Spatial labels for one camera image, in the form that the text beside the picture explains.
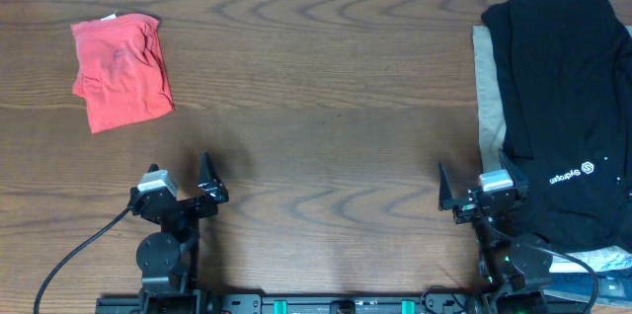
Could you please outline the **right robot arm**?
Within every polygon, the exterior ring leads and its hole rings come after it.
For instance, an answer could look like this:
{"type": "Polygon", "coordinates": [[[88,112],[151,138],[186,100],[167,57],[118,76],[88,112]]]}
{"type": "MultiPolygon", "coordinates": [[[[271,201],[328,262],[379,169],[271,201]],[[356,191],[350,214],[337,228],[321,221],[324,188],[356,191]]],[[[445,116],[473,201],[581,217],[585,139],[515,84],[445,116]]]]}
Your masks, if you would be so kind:
{"type": "Polygon", "coordinates": [[[442,165],[438,209],[452,213],[456,224],[470,224],[479,247],[479,270],[489,286],[470,294],[466,313],[546,313],[542,288],[551,283],[552,256],[534,234],[517,235],[512,216],[525,203],[528,179],[503,152],[501,168],[479,176],[478,186],[453,194],[442,165]]]}

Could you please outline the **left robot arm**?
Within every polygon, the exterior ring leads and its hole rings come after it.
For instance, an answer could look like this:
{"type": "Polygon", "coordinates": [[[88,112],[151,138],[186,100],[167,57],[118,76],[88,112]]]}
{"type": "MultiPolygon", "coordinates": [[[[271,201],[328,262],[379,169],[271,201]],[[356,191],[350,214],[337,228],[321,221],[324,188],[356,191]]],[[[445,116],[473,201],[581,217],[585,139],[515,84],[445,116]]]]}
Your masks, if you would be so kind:
{"type": "Polygon", "coordinates": [[[197,186],[200,196],[178,199],[168,171],[153,164],[130,190],[131,213],[160,226],[136,250],[142,272],[141,313],[219,313],[217,296],[198,288],[199,222],[229,201],[210,154],[202,153],[197,186]]]}

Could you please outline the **black t-shirt with logo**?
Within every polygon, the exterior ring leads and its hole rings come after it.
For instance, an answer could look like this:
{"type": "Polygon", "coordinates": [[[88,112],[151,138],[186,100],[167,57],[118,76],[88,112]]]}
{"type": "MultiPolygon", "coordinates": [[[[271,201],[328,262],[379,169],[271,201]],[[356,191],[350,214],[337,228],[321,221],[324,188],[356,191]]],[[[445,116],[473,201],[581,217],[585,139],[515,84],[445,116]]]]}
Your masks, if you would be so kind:
{"type": "Polygon", "coordinates": [[[528,180],[515,228],[563,252],[629,249],[631,37],[609,0],[508,0],[482,20],[528,180]]]}

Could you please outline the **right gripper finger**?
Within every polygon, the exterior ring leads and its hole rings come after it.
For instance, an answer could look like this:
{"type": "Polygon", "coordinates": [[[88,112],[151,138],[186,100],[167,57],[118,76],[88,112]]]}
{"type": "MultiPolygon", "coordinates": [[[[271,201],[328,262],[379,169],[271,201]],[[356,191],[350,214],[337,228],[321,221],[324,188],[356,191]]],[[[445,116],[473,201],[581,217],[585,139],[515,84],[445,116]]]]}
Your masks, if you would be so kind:
{"type": "Polygon", "coordinates": [[[438,164],[438,170],[440,177],[438,209],[440,211],[448,211],[454,209],[455,207],[463,208],[466,204],[469,203],[470,199],[465,196],[454,197],[451,190],[450,182],[441,163],[438,164]]]}
{"type": "Polygon", "coordinates": [[[512,160],[506,155],[503,149],[499,150],[499,161],[502,167],[509,173],[513,180],[514,187],[520,191],[528,190],[528,179],[523,171],[516,166],[512,160]]]}

